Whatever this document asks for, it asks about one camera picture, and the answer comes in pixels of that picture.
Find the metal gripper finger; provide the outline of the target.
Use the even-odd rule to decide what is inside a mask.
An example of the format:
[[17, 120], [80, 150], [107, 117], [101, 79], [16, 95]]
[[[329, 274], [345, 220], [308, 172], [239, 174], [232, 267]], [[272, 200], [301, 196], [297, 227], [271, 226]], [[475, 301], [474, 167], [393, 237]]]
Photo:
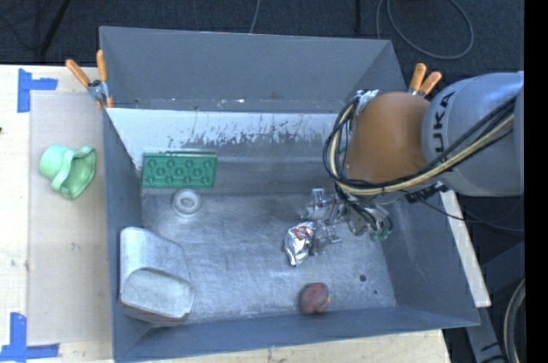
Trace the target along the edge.
[[314, 188], [306, 206], [305, 219], [330, 221], [336, 217], [337, 210], [338, 202], [335, 195], [325, 196], [323, 188]]
[[313, 235], [313, 251], [315, 253], [320, 253], [329, 245], [341, 241], [342, 239], [338, 236], [333, 225], [320, 220], [315, 223]]

